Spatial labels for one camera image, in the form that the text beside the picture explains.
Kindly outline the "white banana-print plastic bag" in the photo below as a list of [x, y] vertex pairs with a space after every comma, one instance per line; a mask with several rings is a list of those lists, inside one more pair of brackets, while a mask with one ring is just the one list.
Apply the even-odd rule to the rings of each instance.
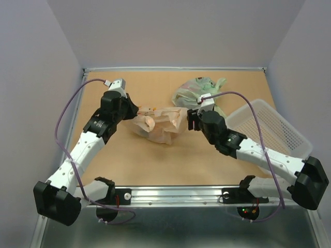
[[123, 124], [151, 142], [170, 145], [187, 129], [187, 111], [185, 107], [141, 107], [135, 118]]

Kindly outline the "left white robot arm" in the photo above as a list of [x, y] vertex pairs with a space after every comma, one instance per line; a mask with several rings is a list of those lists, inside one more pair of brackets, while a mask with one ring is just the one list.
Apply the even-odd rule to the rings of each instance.
[[37, 212], [66, 226], [72, 225], [81, 210], [90, 204], [118, 205], [112, 180], [97, 177], [83, 186], [81, 176], [92, 159], [107, 144], [122, 120], [136, 117], [138, 107], [129, 95], [120, 90], [108, 90], [98, 108], [83, 128], [77, 144], [58, 170], [46, 181], [33, 188]]

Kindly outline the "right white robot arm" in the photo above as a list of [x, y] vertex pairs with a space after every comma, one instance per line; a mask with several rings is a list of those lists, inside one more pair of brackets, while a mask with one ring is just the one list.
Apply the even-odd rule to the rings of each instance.
[[216, 111], [188, 110], [188, 129], [202, 131], [218, 152], [234, 159], [253, 163], [271, 172], [276, 179], [267, 182], [247, 176], [240, 182], [238, 196], [243, 201], [258, 197], [291, 199], [299, 206], [316, 210], [329, 185], [319, 159], [295, 158], [262, 147], [246, 135], [227, 128], [225, 119]]

